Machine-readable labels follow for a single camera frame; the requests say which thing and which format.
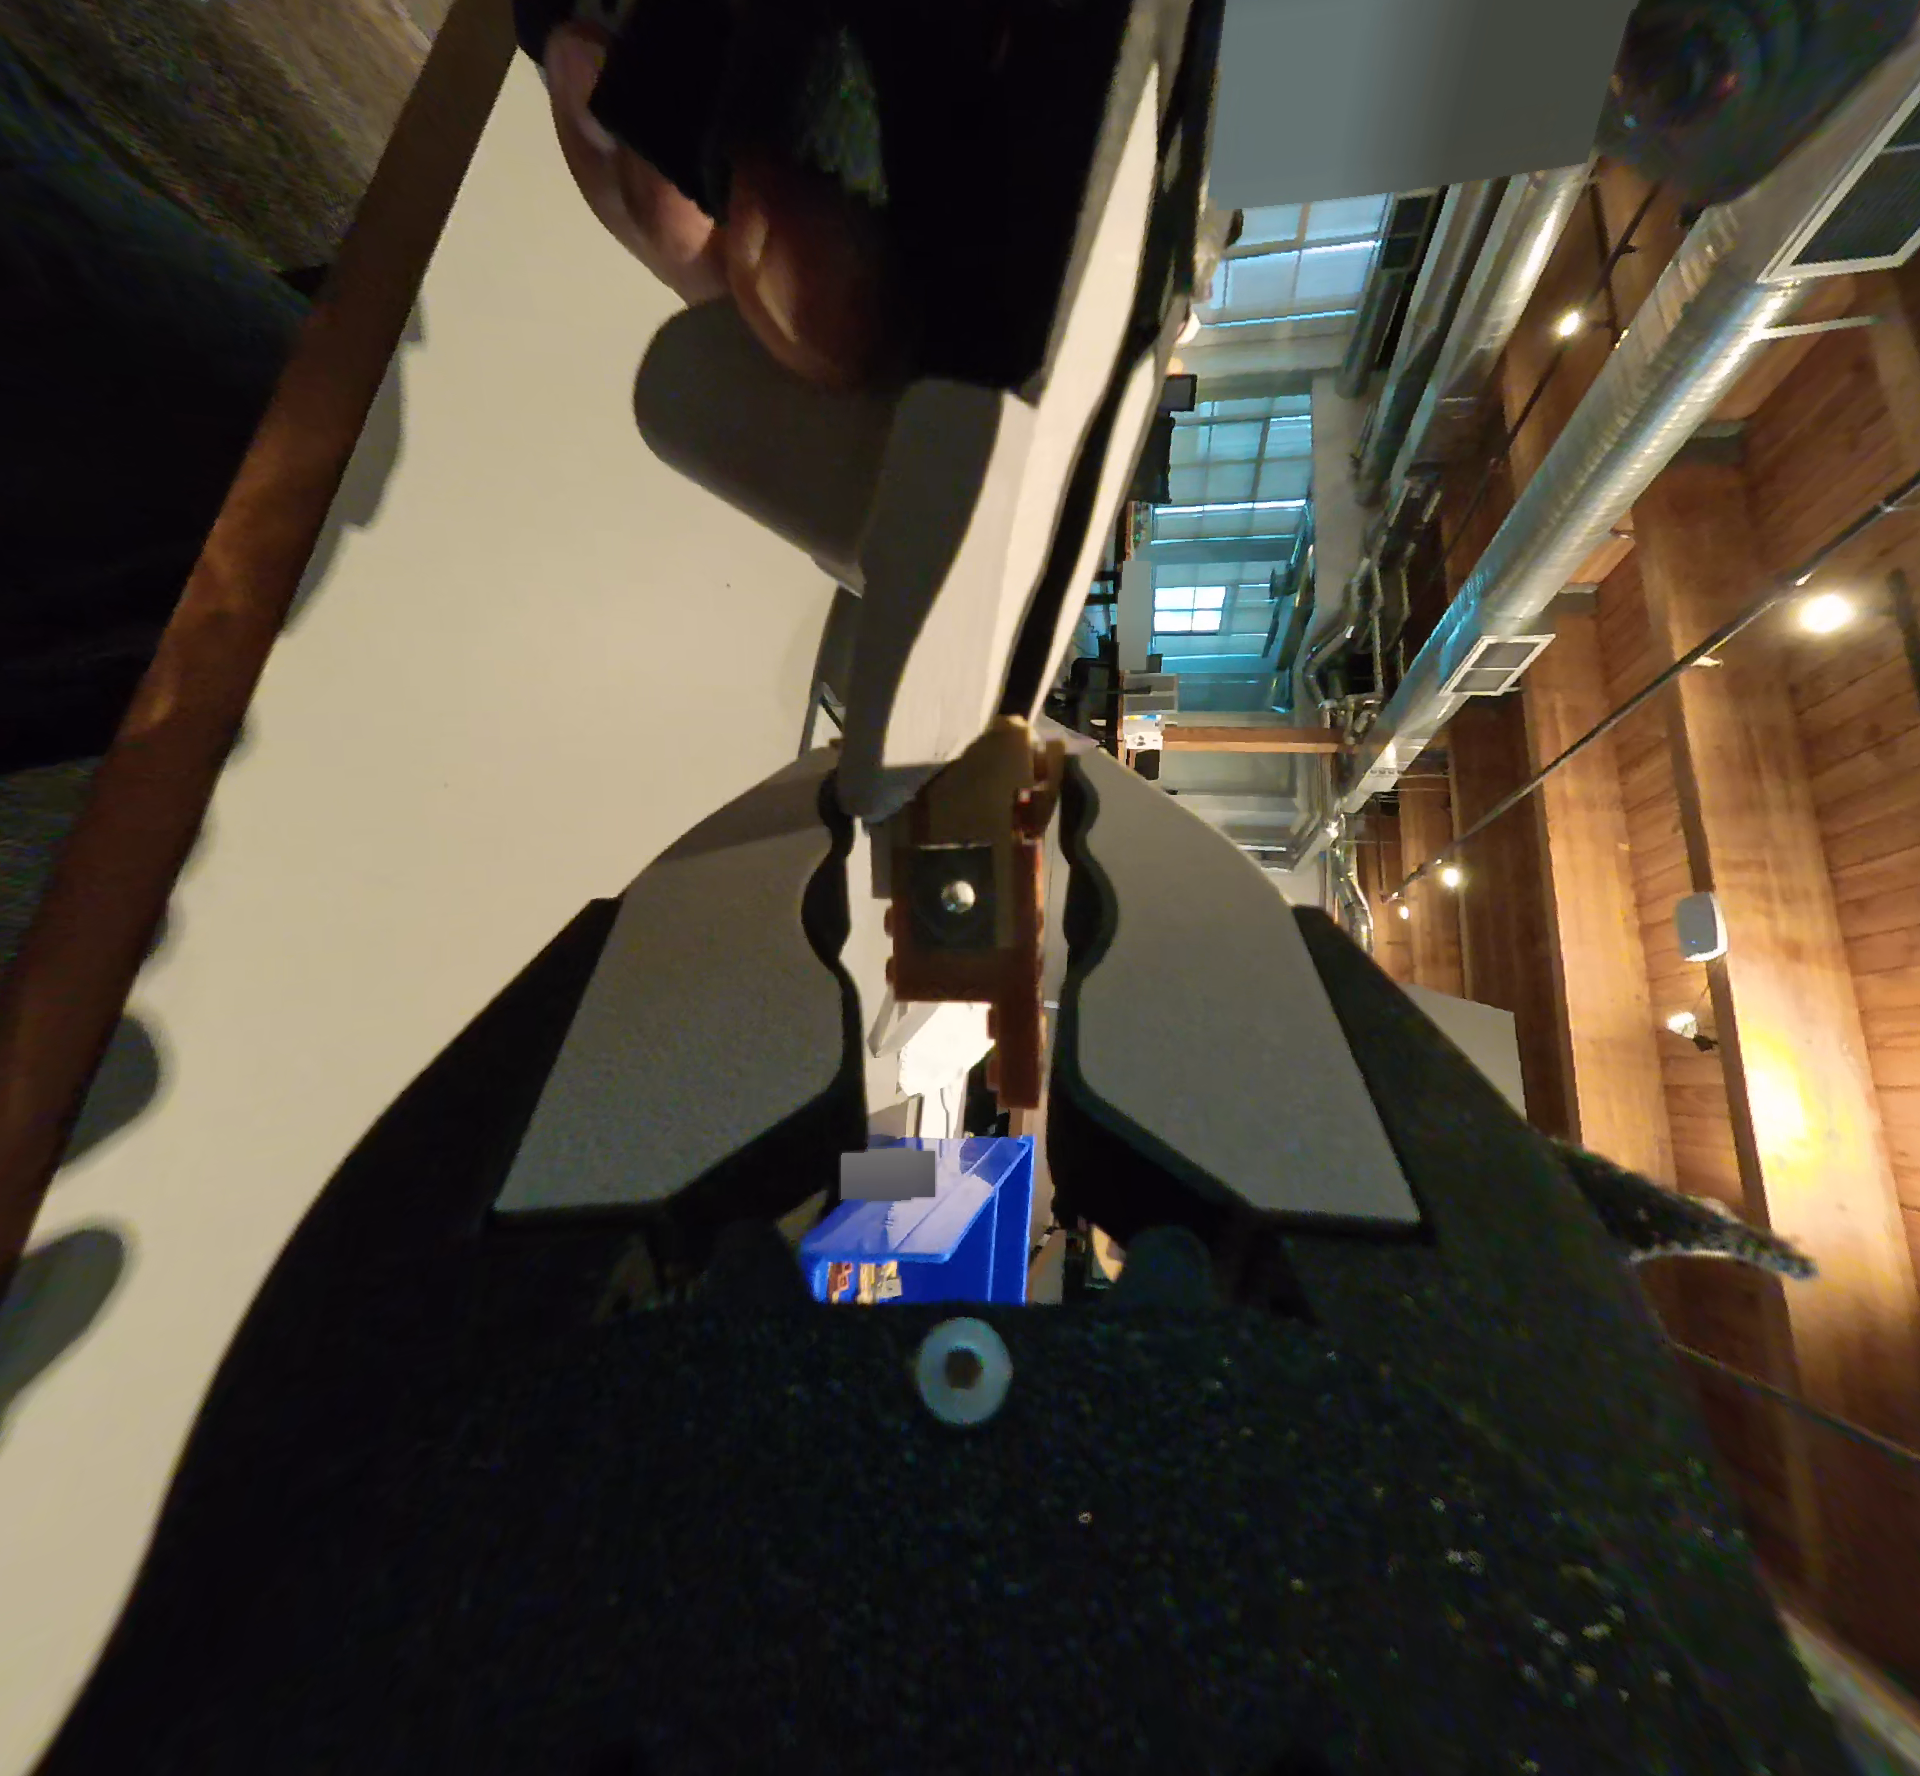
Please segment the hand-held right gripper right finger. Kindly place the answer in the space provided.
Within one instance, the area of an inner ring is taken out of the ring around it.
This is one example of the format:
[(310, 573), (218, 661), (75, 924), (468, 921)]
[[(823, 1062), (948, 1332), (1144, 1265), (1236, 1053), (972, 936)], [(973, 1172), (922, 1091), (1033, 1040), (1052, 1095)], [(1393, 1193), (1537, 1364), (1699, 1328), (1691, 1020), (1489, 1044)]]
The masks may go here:
[(1109, 1234), (1218, 1216), (1411, 1234), (1418, 1195), (1293, 906), (1101, 750), (1062, 789), (1056, 1185)]

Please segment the grey desk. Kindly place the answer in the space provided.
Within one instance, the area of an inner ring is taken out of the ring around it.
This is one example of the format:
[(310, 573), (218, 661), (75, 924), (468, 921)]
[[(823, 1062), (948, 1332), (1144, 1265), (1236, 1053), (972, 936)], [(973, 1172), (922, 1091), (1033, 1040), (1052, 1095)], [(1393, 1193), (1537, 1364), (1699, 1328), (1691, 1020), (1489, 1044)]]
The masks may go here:
[(4, 985), (4, 1772), (335, 1167), (801, 729), (828, 578), (639, 443), (673, 302), (454, 0)]

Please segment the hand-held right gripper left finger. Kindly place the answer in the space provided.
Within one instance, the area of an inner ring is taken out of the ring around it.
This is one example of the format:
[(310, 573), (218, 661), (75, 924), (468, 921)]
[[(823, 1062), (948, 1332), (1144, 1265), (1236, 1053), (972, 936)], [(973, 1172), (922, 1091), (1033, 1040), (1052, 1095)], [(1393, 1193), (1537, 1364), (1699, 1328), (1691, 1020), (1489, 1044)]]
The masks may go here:
[(491, 1211), (774, 1220), (841, 1183), (868, 1105), (835, 763), (789, 761), (623, 890)]

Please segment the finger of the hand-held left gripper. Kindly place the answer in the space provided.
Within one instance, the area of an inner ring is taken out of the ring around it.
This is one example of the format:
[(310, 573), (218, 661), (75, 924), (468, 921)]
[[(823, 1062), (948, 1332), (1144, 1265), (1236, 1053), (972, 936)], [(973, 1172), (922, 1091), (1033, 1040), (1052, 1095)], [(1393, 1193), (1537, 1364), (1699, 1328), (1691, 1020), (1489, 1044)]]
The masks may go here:
[(634, 380), (642, 443), (853, 597), (837, 799), (896, 815), (996, 715), (999, 620), (1037, 413), (948, 377), (834, 391), (712, 299), (671, 313)]
[(1035, 686), (1025, 682), (1021, 639), (1039, 615), (1039, 592), (1062, 534), (1077, 455), (1121, 351), (1140, 288), (1140, 257), (1157, 183), (1160, 68), (1150, 62), (1100, 197), (1088, 197), (1086, 246), (1067, 282), (1060, 344), (1032, 412), (1014, 488), (1004, 596), (996, 611), (990, 709), (1025, 715)]

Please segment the silver ventilation duct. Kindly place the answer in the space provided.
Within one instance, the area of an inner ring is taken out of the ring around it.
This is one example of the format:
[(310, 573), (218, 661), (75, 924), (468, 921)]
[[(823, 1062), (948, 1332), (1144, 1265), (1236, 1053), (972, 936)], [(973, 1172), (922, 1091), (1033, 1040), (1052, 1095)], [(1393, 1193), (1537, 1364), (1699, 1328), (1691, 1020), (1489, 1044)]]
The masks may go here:
[(1913, 95), (1910, 31), (1770, 175), (1693, 222), (1356, 746), (1341, 814), (1389, 789), (1466, 701), (1441, 690), (1452, 654), (1480, 636), (1531, 634), (1735, 386), (1751, 350), (1776, 340), (1805, 291), (1831, 279), (1765, 284), (1761, 271)]

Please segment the white vent grille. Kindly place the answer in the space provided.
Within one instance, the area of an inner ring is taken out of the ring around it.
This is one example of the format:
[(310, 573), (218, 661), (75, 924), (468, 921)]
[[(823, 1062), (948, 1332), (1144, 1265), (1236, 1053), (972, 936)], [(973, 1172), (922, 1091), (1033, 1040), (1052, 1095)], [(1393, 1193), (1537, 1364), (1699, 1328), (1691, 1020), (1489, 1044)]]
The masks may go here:
[(1525, 671), (1552, 645), (1552, 630), (1514, 636), (1475, 636), (1450, 656), (1441, 691), (1459, 700), (1495, 700), (1515, 690)]
[(1917, 97), (1861, 150), (1765, 264), (1765, 284), (1900, 270), (1917, 250)]

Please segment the long blue plastic bin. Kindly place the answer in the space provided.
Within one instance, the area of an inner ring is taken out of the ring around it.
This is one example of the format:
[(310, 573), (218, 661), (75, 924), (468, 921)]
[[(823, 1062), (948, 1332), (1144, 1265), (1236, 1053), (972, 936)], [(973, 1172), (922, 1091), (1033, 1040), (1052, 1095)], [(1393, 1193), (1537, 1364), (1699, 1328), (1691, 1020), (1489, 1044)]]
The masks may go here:
[(912, 1137), (843, 1156), (835, 1206), (795, 1246), (811, 1297), (823, 1303), (821, 1262), (896, 1260), (904, 1300), (881, 1305), (1025, 1303), (1033, 1183), (1028, 1135)]

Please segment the tan and orange brick assembly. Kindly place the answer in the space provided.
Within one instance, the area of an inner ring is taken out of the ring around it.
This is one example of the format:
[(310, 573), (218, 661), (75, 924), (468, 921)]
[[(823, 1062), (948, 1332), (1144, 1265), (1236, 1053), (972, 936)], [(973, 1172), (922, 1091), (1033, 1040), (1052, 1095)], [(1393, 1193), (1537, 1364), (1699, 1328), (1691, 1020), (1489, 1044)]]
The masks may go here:
[(875, 825), (891, 994), (986, 1010), (1010, 1114), (1044, 1104), (1044, 857), (1064, 771), (1062, 739), (998, 715)]

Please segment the person's left hand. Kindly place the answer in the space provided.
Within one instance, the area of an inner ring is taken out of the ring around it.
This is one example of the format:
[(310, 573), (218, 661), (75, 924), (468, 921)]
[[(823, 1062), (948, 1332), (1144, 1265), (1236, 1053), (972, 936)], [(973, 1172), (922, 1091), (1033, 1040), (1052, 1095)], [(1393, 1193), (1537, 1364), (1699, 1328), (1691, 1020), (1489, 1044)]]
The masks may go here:
[(566, 170), (599, 226), (684, 303), (727, 299), (788, 371), (850, 390), (890, 369), (896, 291), (881, 232), (823, 173), (738, 156), (710, 216), (591, 115), (611, 31), (560, 21), (540, 80)]

